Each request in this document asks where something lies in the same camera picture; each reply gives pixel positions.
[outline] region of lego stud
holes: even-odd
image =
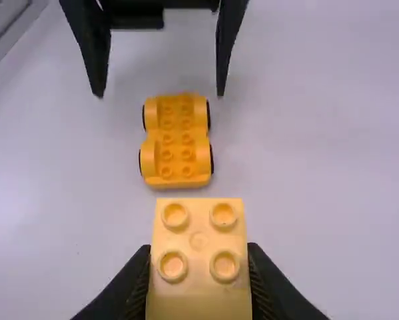
[[[170,161],[173,158],[173,154],[169,150],[163,150],[161,157],[163,161]]]
[[[163,111],[166,115],[171,115],[173,114],[173,108],[171,107],[171,105],[164,105],[163,106]]]
[[[239,269],[239,258],[231,251],[219,251],[211,258],[210,273],[217,282],[233,282],[239,275]]]
[[[192,137],[188,133],[183,133],[181,136],[181,142],[183,145],[190,145],[192,142]]]
[[[171,203],[163,209],[161,219],[167,229],[180,231],[189,224],[189,212],[183,205]]]
[[[165,119],[162,122],[162,126],[164,129],[169,130],[169,129],[173,128],[173,122],[170,119]]]
[[[183,151],[181,151],[181,157],[185,161],[191,160],[192,156],[193,156],[193,152],[190,149],[184,149]]]
[[[237,220],[236,212],[228,203],[219,203],[211,209],[210,221],[221,231],[232,229]]]
[[[190,115],[191,114],[191,108],[189,107],[189,105],[183,105],[181,107],[181,113],[183,115]]]
[[[169,179],[173,175],[173,170],[170,167],[163,167],[161,169],[161,176],[164,179]]]
[[[188,118],[188,119],[183,119],[181,121],[181,127],[183,129],[189,129],[192,126],[192,121]]]
[[[159,258],[159,275],[168,283],[182,281],[187,271],[187,258],[181,251],[167,251]]]
[[[170,145],[173,142],[173,136],[165,133],[162,136],[162,142],[163,142],[164,145]]]
[[[183,167],[183,169],[181,169],[181,174],[183,176],[185,176],[186,178],[192,177],[192,174],[193,174],[192,168],[190,168],[188,166]]]

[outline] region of yellow lego duplo brick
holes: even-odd
[[[141,173],[156,189],[206,185],[212,174],[211,161],[208,137],[193,140],[173,132],[159,140],[147,139],[141,147]]]
[[[141,146],[139,163],[148,185],[174,189],[209,183],[214,162],[204,97],[184,94],[147,99],[143,120],[148,138]]]
[[[145,102],[143,119],[151,137],[172,130],[205,136],[210,126],[209,104],[205,97],[187,93],[153,97]]]
[[[147,320],[251,320],[241,199],[158,199]]]

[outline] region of black wheel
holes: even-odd
[[[212,155],[212,146],[210,145],[211,175],[214,174],[214,156]]]
[[[208,122],[208,131],[211,130],[211,112],[210,112],[210,103],[206,100],[206,120]]]
[[[139,150],[139,170],[140,170],[140,175],[143,176],[141,172],[141,150]]]
[[[141,117],[143,118],[143,129],[146,131],[145,105],[143,105],[143,110],[141,111]]]

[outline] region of white table surface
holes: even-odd
[[[215,22],[114,33],[102,101],[54,0],[0,63],[0,320],[70,318],[168,196],[242,197],[249,240],[317,307],[399,319],[399,0],[252,0],[221,100]],[[141,106],[185,89],[210,98],[215,175],[154,192]]]

